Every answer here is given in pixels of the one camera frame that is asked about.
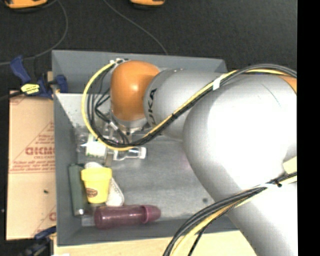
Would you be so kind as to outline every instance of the dark green object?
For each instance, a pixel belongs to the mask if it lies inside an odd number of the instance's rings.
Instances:
[[[83,169],[82,166],[77,164],[69,166],[69,183],[74,216],[83,216],[88,205],[85,186],[81,180],[81,171]]]

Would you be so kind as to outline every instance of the orange object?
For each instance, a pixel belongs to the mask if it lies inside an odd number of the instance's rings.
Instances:
[[[295,91],[295,93],[297,93],[297,79],[293,78],[291,76],[286,76],[286,75],[279,75],[280,78],[282,78],[283,80],[285,80],[291,87],[292,89]]]
[[[155,65],[140,60],[130,60],[116,67],[110,85],[113,115],[123,121],[145,118],[144,94],[159,72]]]
[[[13,9],[30,8],[43,5],[48,0],[5,0],[4,3]]]
[[[166,0],[130,0],[137,7],[160,7]]]

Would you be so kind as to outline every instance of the blue clamp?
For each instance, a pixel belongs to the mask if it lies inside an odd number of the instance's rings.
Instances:
[[[22,85],[29,83],[31,81],[31,77],[29,76],[28,72],[26,71],[23,63],[22,63],[22,55],[15,57],[10,62],[10,68],[12,72],[21,79]]]
[[[52,241],[48,236],[57,232],[56,226],[49,227],[34,236],[38,242],[20,252],[18,256],[38,256],[40,255]]]
[[[68,83],[64,75],[57,75],[54,81],[47,81],[44,76],[38,78],[36,84],[28,84],[31,77],[23,65],[23,57],[19,55],[10,62],[12,72],[21,79],[21,90],[27,96],[39,96],[48,99],[53,99],[53,91],[50,84],[57,84],[61,93],[68,92]]]

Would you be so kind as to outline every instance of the purple object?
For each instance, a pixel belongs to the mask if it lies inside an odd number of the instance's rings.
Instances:
[[[111,229],[153,222],[160,216],[160,209],[153,205],[101,206],[94,212],[94,224],[98,229]]]

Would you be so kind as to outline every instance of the yellow cable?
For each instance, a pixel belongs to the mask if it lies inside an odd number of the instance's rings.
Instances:
[[[92,129],[91,125],[88,122],[87,116],[86,116],[86,111],[85,111],[85,105],[86,105],[86,95],[88,93],[89,88],[91,87],[91,85],[93,84],[93,82],[97,79],[97,77],[99,75],[101,75],[105,70],[107,70],[108,68],[110,68],[112,65],[114,65],[114,63],[105,65],[104,67],[102,67],[101,69],[99,69],[89,80],[89,82],[86,84],[85,89],[83,91],[83,95],[82,95],[82,101],[81,101],[81,112],[82,112],[82,117],[85,123],[85,126],[87,127],[87,129],[90,131],[90,133],[93,134],[93,136],[100,142],[102,143],[105,147],[111,149],[111,150],[115,150],[115,151],[127,151],[133,148],[133,146],[127,146],[127,147],[115,147],[115,146],[111,146],[108,145],[107,143],[105,143],[102,139],[99,138],[99,136],[95,133],[95,131]],[[231,74],[233,74],[234,72],[236,72],[237,70],[233,70],[231,72],[228,73],[224,73],[222,74],[218,79],[224,79],[228,76],[230,76]],[[252,69],[252,70],[248,70],[247,72],[260,72],[260,73],[268,73],[268,74],[276,74],[276,75],[286,75],[284,72],[281,71],[276,71],[273,69]],[[210,87],[212,87],[214,84],[214,81],[208,83],[205,87],[203,87],[202,89],[200,89],[198,92],[196,92],[194,95],[192,95],[187,101],[185,101],[179,108],[177,108],[173,114],[169,115],[166,119],[164,119],[162,122],[160,122],[157,126],[155,126],[151,131],[149,131],[148,133],[146,133],[143,138],[147,137],[149,134],[155,132],[156,130],[158,130],[163,124],[165,124],[169,119],[171,119],[176,113],[178,113],[182,108],[184,108],[186,105],[188,105],[190,102],[192,102],[196,97],[198,97],[199,95],[201,95],[203,92],[205,92],[207,89],[209,89]]]
[[[293,182],[297,181],[297,176],[293,176],[290,178],[287,178],[283,181],[281,181],[281,184],[290,184]],[[197,226],[195,226],[193,229],[191,229],[178,243],[177,245],[172,249],[171,252],[171,256],[175,256],[178,255],[179,249],[182,248],[185,243],[194,235],[196,235],[201,229],[203,229],[209,222],[211,222],[212,220],[216,219],[217,217],[219,217],[220,215],[224,214],[225,211],[227,211],[228,209],[230,209],[231,207],[233,207],[235,205],[235,207],[239,207],[241,205],[244,205],[248,202],[250,202],[252,199],[256,198],[258,195],[260,195],[261,193],[258,193],[254,196],[247,196],[245,198],[239,199],[236,202],[230,203],[229,205],[217,210],[216,212],[214,212],[212,215],[208,216],[207,218],[205,218],[204,220],[202,220]]]

